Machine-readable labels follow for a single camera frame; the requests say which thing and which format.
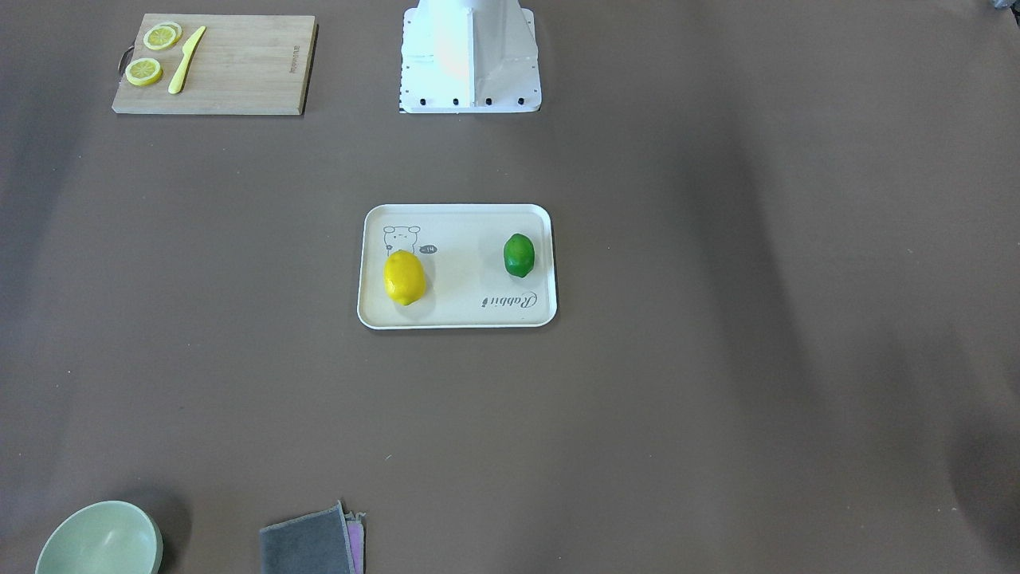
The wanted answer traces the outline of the cream rabbit tray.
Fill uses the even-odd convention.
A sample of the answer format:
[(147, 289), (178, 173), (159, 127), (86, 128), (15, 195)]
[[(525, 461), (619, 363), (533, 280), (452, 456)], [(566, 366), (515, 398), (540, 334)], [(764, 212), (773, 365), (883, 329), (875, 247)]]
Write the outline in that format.
[[(503, 251), (513, 234), (532, 241), (536, 265), (510, 275)], [(400, 305), (382, 286), (396, 251), (422, 262), (426, 291)], [(549, 212), (527, 203), (382, 204), (363, 223), (357, 315), (375, 330), (536, 328), (558, 310)]]

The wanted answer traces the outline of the yellow plastic knife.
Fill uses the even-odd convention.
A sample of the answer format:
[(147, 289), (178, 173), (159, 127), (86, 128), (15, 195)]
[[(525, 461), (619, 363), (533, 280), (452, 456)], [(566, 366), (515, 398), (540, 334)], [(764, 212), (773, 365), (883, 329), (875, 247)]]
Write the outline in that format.
[(197, 28), (192, 35), (188, 37), (185, 44), (182, 45), (182, 59), (181, 62), (178, 62), (178, 68), (175, 70), (174, 76), (172, 76), (169, 81), (167, 88), (168, 94), (176, 95), (181, 93), (183, 85), (186, 83), (186, 79), (188, 77), (190, 65), (192, 65), (194, 51), (196, 51), (204, 33), (206, 33), (206, 30), (207, 27)]

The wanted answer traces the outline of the yellow lemon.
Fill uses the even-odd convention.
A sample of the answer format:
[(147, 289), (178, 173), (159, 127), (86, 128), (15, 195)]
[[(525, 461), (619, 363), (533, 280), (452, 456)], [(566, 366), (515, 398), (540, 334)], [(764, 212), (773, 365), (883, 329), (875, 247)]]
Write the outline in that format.
[(399, 305), (414, 304), (426, 294), (424, 266), (412, 252), (394, 251), (385, 261), (382, 280), (387, 296)]

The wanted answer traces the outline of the green lime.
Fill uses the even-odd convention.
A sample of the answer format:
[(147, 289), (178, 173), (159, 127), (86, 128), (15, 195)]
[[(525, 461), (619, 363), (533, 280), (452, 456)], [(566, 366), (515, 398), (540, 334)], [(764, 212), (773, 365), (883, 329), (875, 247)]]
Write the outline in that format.
[(513, 277), (526, 277), (536, 266), (536, 247), (528, 236), (514, 233), (504, 244), (503, 263)]

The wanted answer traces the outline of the grey folded cloth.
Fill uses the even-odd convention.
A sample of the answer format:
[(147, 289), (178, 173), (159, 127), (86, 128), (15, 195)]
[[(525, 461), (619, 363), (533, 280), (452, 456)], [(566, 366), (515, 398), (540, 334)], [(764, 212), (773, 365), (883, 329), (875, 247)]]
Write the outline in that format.
[(262, 573), (363, 573), (364, 513), (348, 513), (337, 501), (259, 531)]

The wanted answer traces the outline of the green ceramic bowl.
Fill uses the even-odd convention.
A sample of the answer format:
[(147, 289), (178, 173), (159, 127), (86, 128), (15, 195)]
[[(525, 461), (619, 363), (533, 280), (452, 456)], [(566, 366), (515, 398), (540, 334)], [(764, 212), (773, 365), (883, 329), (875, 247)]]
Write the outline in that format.
[(163, 535), (126, 501), (100, 501), (64, 519), (37, 557), (36, 573), (157, 573)]

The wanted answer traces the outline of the wooden cutting board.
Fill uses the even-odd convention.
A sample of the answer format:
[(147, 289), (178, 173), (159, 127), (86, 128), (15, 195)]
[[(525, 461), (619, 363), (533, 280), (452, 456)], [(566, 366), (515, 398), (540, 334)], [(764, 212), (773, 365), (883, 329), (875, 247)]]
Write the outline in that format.
[[(174, 47), (153, 51), (143, 35), (156, 23), (176, 22)], [(181, 93), (168, 94), (182, 45), (207, 27)], [(312, 15), (144, 14), (132, 45), (135, 58), (153, 57), (163, 77), (146, 87), (120, 81), (112, 102), (119, 114), (241, 114), (299, 116), (304, 111), (318, 23)]]

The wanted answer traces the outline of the lemon slice far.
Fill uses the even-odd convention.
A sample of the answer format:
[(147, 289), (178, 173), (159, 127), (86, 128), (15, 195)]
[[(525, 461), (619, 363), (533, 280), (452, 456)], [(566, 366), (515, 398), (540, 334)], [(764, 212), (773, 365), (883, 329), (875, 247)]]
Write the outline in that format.
[(182, 36), (182, 27), (176, 22), (160, 22), (143, 35), (143, 46), (153, 51), (163, 51), (174, 47)]

